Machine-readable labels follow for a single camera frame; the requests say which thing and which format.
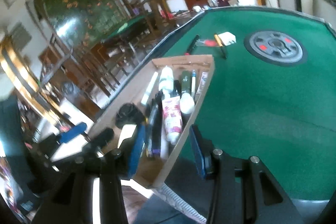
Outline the black round fan part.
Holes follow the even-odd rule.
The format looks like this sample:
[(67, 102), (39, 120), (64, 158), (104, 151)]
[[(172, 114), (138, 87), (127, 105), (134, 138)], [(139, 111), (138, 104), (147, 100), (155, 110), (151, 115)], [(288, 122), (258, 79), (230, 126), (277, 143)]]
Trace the black round fan part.
[(141, 124), (145, 121), (145, 116), (133, 103), (123, 104), (116, 114), (115, 125), (122, 129), (126, 124)]

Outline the black purple-capped marker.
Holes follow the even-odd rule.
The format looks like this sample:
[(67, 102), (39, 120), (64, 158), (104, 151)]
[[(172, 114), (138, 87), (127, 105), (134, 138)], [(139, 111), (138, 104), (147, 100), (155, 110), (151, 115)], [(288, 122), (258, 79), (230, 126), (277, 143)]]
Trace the black purple-capped marker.
[(152, 153), (154, 157), (159, 158), (161, 154), (161, 131), (162, 131), (162, 99), (163, 92), (159, 91), (154, 97), (153, 107), (154, 122), (152, 127)]

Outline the rose hand cream tube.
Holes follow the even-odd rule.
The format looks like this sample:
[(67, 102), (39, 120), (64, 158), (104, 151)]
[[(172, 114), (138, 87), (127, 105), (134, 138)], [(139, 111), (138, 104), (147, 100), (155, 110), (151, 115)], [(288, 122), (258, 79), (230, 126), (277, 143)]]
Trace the rose hand cream tube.
[(166, 138), (176, 145), (182, 133), (182, 114), (180, 109), (180, 97), (171, 97), (162, 101), (163, 120), (165, 124)]

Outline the white marker pen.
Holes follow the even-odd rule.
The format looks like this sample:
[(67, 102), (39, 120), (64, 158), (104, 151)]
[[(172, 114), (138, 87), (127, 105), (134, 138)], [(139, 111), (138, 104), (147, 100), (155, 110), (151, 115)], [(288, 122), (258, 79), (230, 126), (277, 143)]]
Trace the white marker pen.
[(144, 93), (144, 95), (142, 97), (141, 105), (145, 106), (147, 104), (148, 99), (149, 99), (149, 97), (151, 95), (151, 91), (153, 90), (154, 84), (155, 84), (155, 82), (157, 80), (157, 77), (158, 77), (158, 72), (154, 72), (153, 75), (152, 75), (152, 77), (151, 77), (151, 79), (150, 79), (150, 82), (149, 82), (149, 84), (148, 84), (148, 86), (146, 88), (146, 91), (145, 91), (145, 93)]

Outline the white dropper bottle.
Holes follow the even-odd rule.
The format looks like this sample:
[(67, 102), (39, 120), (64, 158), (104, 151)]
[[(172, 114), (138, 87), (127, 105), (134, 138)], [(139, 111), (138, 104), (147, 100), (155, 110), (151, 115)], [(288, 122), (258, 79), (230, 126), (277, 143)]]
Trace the white dropper bottle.
[(191, 94), (183, 93), (180, 99), (180, 109), (183, 115), (190, 115), (195, 108), (195, 102)]

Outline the white pill bottle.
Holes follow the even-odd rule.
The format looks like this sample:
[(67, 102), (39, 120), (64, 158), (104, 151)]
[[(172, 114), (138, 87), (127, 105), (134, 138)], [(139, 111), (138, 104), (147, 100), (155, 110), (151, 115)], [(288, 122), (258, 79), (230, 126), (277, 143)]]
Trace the white pill bottle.
[(171, 67), (165, 66), (159, 78), (158, 90), (163, 94), (170, 94), (174, 88), (174, 75)]

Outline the dark green small device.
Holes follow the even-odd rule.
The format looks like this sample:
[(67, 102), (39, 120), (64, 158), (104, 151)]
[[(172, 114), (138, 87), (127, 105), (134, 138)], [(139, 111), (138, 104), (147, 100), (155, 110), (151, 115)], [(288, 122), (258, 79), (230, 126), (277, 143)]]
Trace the dark green small device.
[(183, 71), (181, 74), (181, 92), (191, 94), (191, 79), (192, 73), (190, 71)]

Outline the blue capped white pen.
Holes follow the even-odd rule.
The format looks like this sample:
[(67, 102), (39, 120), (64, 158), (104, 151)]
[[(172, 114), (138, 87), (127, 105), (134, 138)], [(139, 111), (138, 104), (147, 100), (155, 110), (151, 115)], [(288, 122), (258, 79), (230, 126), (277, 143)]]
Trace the blue capped white pen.
[(196, 77), (197, 77), (196, 70), (193, 70), (192, 77), (191, 77), (191, 96), (192, 98), (195, 98)]

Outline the white ointment tube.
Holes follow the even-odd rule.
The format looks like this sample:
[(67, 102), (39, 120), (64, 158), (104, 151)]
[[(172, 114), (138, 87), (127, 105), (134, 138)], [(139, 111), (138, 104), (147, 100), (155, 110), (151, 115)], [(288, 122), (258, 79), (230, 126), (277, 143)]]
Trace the white ointment tube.
[(199, 81), (199, 85), (198, 85), (198, 89), (197, 89), (197, 92), (195, 94), (195, 100), (196, 101), (199, 99), (199, 97), (202, 94), (202, 91), (204, 89), (207, 77), (208, 77), (208, 72), (202, 72), (201, 77), (200, 77), (200, 81)]

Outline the cream box with yellow keychain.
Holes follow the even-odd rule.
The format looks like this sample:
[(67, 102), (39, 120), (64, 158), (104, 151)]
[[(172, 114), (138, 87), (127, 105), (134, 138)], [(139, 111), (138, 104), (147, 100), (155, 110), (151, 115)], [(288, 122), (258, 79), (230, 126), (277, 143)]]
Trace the cream box with yellow keychain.
[(121, 148), (122, 143), (126, 139), (132, 139), (137, 133), (137, 125), (136, 124), (125, 124), (120, 132), (120, 136), (118, 139), (117, 148)]

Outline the cardboard tray box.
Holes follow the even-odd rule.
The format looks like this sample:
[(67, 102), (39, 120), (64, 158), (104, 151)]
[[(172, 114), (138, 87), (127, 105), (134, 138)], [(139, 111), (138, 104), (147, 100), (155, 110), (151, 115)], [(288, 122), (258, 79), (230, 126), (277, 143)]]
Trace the cardboard tray box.
[(215, 69), (211, 55), (152, 59), (134, 72), (88, 134), (115, 173), (160, 188), (196, 119)]

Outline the clear red lighter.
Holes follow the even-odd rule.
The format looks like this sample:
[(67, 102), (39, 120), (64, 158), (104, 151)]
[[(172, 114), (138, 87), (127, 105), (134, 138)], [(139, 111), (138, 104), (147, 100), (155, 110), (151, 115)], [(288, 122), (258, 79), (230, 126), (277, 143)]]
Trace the clear red lighter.
[(198, 40), (196, 42), (197, 47), (218, 47), (218, 43), (215, 40)]

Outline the yellow black pen far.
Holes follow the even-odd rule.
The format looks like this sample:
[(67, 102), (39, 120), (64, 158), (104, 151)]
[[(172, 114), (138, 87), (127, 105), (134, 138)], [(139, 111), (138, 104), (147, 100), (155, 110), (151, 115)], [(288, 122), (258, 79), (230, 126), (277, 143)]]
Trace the yellow black pen far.
[(227, 52), (226, 52), (225, 46), (224, 46), (221, 38), (217, 34), (214, 34), (214, 39), (217, 42), (217, 44), (219, 45), (219, 49), (220, 49), (220, 51), (223, 55), (223, 58), (226, 59), (227, 58)]

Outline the large floral painting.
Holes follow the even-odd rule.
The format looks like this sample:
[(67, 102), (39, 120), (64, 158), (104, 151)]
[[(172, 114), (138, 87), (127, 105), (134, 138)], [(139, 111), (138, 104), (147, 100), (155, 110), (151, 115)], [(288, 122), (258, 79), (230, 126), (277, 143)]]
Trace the large floral painting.
[(94, 47), (128, 19), (119, 0), (34, 0), (37, 11), (67, 46)]

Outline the round grey table centre console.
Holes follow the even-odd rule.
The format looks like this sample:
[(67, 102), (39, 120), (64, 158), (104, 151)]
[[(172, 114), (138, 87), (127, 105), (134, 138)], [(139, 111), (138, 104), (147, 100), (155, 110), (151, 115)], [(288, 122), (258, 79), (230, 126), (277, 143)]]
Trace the round grey table centre console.
[(294, 67), (307, 61), (303, 44), (283, 32), (256, 31), (244, 38), (244, 47), (252, 56), (280, 67)]

